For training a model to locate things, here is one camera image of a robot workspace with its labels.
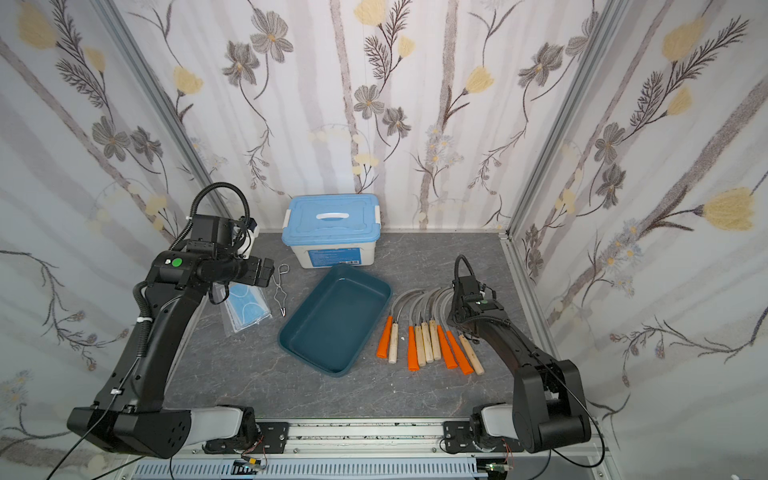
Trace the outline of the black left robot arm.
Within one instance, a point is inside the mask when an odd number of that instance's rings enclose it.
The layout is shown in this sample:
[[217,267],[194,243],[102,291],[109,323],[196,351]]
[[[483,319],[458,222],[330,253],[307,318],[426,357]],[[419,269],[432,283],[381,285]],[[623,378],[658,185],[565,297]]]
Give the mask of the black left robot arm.
[[188,222],[132,290],[139,313],[127,344],[91,405],[66,422],[80,440],[111,452],[160,459],[203,443],[216,453],[245,451],[259,430],[252,408],[167,409],[169,373],[198,307],[216,285],[268,286],[269,258],[250,250],[256,225],[244,193],[228,182],[204,187]]

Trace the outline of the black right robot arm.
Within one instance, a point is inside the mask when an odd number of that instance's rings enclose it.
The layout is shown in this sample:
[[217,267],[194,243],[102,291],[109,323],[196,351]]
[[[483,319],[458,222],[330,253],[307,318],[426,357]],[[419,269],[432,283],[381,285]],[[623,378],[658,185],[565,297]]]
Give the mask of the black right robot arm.
[[473,442],[490,449],[516,441],[537,453],[585,443],[592,437],[581,375],[570,360],[558,360],[515,326],[495,290],[480,282],[466,256],[456,257],[448,323],[472,339],[485,341],[513,377],[510,404],[473,409]]

